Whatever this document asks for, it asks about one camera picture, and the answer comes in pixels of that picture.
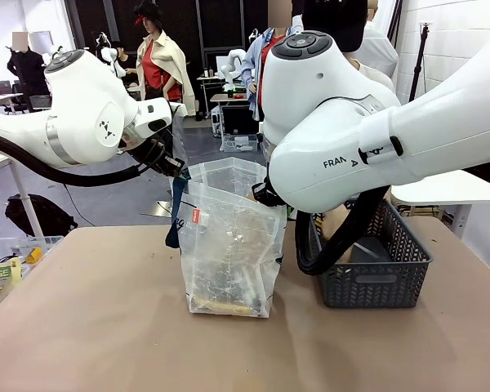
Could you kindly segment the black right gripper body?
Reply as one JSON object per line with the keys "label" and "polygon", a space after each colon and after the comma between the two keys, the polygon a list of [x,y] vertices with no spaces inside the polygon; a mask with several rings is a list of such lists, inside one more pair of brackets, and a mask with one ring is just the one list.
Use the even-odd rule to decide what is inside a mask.
{"label": "black right gripper body", "polygon": [[287,203],[275,192],[268,176],[261,183],[252,186],[252,197],[267,207],[287,206]]}

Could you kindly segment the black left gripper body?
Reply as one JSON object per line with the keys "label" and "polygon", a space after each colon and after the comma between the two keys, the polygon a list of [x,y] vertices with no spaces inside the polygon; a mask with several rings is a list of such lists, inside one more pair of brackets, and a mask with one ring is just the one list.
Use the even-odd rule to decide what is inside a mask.
{"label": "black left gripper body", "polygon": [[139,164],[141,175],[148,170],[168,177],[179,176],[185,168],[185,161],[173,155],[173,142],[162,138],[149,138],[138,147],[128,150],[129,155]]}

